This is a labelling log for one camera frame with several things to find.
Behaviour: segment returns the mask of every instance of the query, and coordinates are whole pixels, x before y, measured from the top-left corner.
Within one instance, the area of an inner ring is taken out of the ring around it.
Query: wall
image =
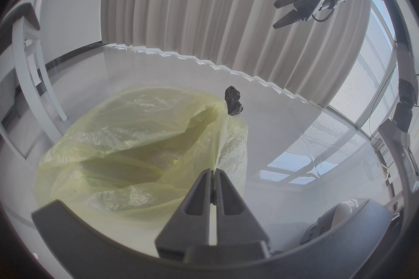
[[[41,40],[45,63],[102,40],[101,0],[42,0]]]

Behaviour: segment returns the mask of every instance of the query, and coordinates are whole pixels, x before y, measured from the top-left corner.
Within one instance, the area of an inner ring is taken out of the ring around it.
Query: yellow object
[[[133,86],[76,123],[40,160],[39,206],[61,199],[82,219],[167,221],[199,176],[220,168],[243,193],[246,122],[224,99]]]

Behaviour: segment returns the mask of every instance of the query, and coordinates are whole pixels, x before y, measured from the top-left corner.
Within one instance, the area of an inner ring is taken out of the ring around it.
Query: glossy white surface
[[[191,87],[222,97],[227,87],[236,87],[244,107],[238,117],[249,125],[244,199],[269,233],[271,251],[298,246],[306,228],[340,201],[364,197],[385,204],[390,200],[385,174],[367,139],[330,112],[258,79],[193,58],[124,46],[76,56],[52,69],[50,78],[67,121],[61,121],[46,94],[41,98],[63,132],[134,83]],[[30,217],[37,208],[33,184],[39,158],[52,144],[21,97],[18,110],[21,119],[15,118],[7,131],[28,158],[20,162],[0,143],[0,198],[30,252],[54,277],[69,278]],[[156,254],[153,242],[160,228],[139,232],[129,226],[96,224],[120,243]]]

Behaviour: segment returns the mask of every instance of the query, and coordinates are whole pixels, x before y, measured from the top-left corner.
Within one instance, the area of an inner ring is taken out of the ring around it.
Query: cable
[[[317,22],[325,22],[330,18],[330,16],[332,16],[334,11],[335,11],[335,9],[332,8],[332,11],[324,19],[321,19],[321,20],[316,19],[314,15],[311,15],[311,17]]]
[[[387,88],[387,87],[388,87],[387,83],[388,83],[388,81],[391,79],[391,77],[393,76],[393,72],[394,72],[394,70],[395,70],[395,68],[396,68],[396,67],[397,67],[397,64],[394,66],[393,70],[392,70],[392,71],[391,71],[391,73],[390,73],[390,76],[388,76],[388,78],[387,78],[387,80],[385,81],[385,83],[384,83],[383,87],[380,89],[380,92],[378,92],[377,97],[375,98],[375,101],[374,101],[373,107],[371,108],[371,113],[369,114],[369,118],[368,118],[368,130],[369,130],[369,133],[371,134],[371,137],[372,137],[372,138],[374,138],[375,140],[382,140],[382,139],[375,138],[375,137],[373,136],[373,132],[371,131],[371,115],[373,114],[375,103],[377,102],[377,99],[378,99],[378,97],[380,96],[381,91],[382,91],[384,88]]]

